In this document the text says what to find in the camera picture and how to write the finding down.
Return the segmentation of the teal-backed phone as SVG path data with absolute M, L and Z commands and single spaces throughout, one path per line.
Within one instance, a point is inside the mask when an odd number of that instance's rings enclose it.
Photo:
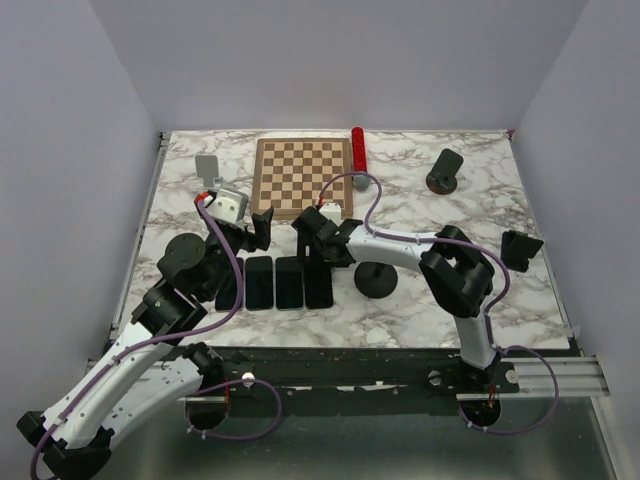
M 296 257 L 275 260 L 275 305 L 278 310 L 304 306 L 303 270 Z

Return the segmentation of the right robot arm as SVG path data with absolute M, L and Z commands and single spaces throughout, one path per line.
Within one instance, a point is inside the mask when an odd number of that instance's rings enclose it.
M 455 321 L 461 383 L 474 392 L 494 383 L 499 354 L 484 303 L 493 290 L 495 270 L 459 228 L 446 226 L 412 239 L 402 232 L 372 233 L 359 220 L 336 224 L 314 207 L 304 210 L 292 227 L 301 261 L 328 268 L 354 264 L 355 286 L 368 298 L 391 295 L 399 268 L 421 273 L 437 305 Z

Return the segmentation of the black round phone stand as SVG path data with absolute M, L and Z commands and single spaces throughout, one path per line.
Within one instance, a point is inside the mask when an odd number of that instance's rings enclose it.
M 379 262 L 361 262 L 354 273 L 358 291 L 371 299 L 391 295 L 397 287 L 398 275 L 392 265 Z

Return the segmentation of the purple-cased black phone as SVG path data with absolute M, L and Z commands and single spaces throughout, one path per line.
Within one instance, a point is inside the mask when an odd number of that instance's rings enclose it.
M 244 291 L 244 260 L 237 257 L 236 262 L 241 273 L 241 282 L 239 285 L 241 286 L 241 291 Z M 239 285 L 237 284 L 234 270 L 231 270 L 216 295 L 214 302 L 216 312 L 229 312 L 233 309 Z

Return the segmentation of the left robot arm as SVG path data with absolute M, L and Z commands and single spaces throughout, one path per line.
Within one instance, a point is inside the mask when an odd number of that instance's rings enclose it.
M 238 251 L 270 245 L 272 209 L 253 215 L 254 229 L 248 231 L 211 216 L 201 202 L 196 208 L 208 237 L 175 236 L 158 262 L 160 280 L 110 349 L 57 403 L 19 419 L 19 431 L 35 448 L 31 478 L 43 462 L 56 479 L 91 479 L 126 437 L 168 404 L 220 387 L 222 361 L 203 343 L 188 347 L 168 370 L 141 379 L 183 338 L 203 333 L 205 303 L 223 286 L 242 283 Z

